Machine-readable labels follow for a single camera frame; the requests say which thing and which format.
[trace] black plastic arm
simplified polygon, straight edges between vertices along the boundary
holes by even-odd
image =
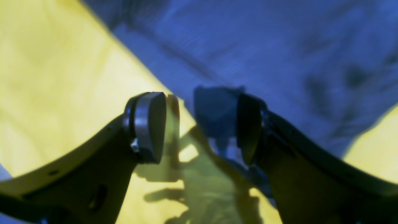
[[[0,212],[40,224],[114,224],[138,163],[159,163],[166,98],[131,98],[124,114],[62,158],[0,183]]]
[[[261,99],[238,101],[238,146],[245,163],[269,178],[284,224],[392,224],[398,185],[330,155]]]

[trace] blue fabric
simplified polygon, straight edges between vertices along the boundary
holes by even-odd
[[[213,106],[236,99],[217,101],[203,89],[244,88],[341,157],[398,102],[394,0],[86,3],[193,115],[207,116],[207,133],[228,135],[229,127],[206,123],[233,123],[233,107]]]
[[[0,181],[12,178],[11,174],[0,164]]]
[[[0,223],[1,224],[29,224],[28,222],[24,222],[24,221],[20,221],[20,220],[11,218],[2,213],[0,213]]]

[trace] mounting hole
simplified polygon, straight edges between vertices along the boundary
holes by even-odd
[[[98,185],[91,196],[90,202],[88,203],[88,210],[93,212],[98,211],[105,202],[107,193],[108,189],[105,185]]]
[[[53,171],[50,171],[49,172],[49,176],[53,176],[53,175],[55,175],[55,174],[57,174],[57,173],[59,173],[59,170],[53,170]]]

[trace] yellow surface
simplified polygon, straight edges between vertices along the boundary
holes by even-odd
[[[170,93],[78,1],[0,1],[0,163],[13,176],[74,149],[121,114],[130,97],[146,91]],[[236,196],[237,185],[212,162],[208,145],[192,129],[195,122],[180,110],[187,142],[179,153],[181,171],[170,168],[171,155],[159,166],[139,166],[117,223],[161,224],[188,209],[190,221],[183,223],[197,223],[207,208],[217,213],[209,224],[243,223],[239,211],[251,206],[254,213],[247,216],[281,223],[256,189]],[[397,126],[393,110],[346,160],[398,182]]]

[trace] wrinkled fabric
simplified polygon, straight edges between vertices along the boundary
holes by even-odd
[[[338,157],[398,101],[393,0],[85,2],[230,159],[237,91]]]

